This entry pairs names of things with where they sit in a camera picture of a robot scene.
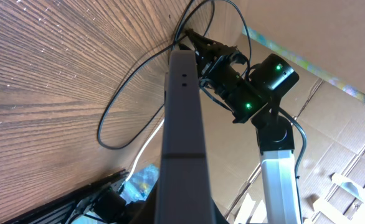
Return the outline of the blue Galaxy smartphone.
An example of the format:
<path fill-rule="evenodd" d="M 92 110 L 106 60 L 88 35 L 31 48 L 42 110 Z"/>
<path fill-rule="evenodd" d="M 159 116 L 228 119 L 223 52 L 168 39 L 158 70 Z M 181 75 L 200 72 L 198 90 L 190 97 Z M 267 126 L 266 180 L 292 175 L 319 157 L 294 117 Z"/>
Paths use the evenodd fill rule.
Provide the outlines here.
<path fill-rule="evenodd" d="M 192 50 L 171 53 L 164 105 L 155 222 L 215 223 Z"/>

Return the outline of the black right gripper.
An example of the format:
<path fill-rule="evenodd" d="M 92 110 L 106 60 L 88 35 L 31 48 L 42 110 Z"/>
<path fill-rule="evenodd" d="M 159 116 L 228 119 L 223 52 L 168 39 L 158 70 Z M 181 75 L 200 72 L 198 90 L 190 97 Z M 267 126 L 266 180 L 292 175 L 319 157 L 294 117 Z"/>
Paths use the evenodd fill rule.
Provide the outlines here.
<path fill-rule="evenodd" d="M 214 43 L 193 29 L 184 33 L 195 48 L 199 88 L 215 103 L 230 111 L 234 123 L 246 123 L 263 107 L 263 97 L 232 66 L 248 58 L 237 48 Z"/>

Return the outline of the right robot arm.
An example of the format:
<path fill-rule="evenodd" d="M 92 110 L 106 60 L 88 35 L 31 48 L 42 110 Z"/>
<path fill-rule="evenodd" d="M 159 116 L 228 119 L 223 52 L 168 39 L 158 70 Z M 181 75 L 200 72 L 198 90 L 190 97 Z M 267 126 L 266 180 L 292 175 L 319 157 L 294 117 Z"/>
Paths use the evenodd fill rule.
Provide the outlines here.
<path fill-rule="evenodd" d="M 302 149 L 306 149 L 307 138 L 303 128 L 280 107 L 299 75 L 276 54 L 248 65 L 241 75 L 232 66 L 249 64 L 249 59 L 237 47 L 192 29 L 185 35 L 196 53 L 200 89 L 213 90 L 218 96 L 215 102 L 232 113 L 235 123 L 251 121 L 255 126 L 268 222 L 302 223 L 297 174 L 301 157 L 294 156 L 293 129 L 301 134 Z"/>

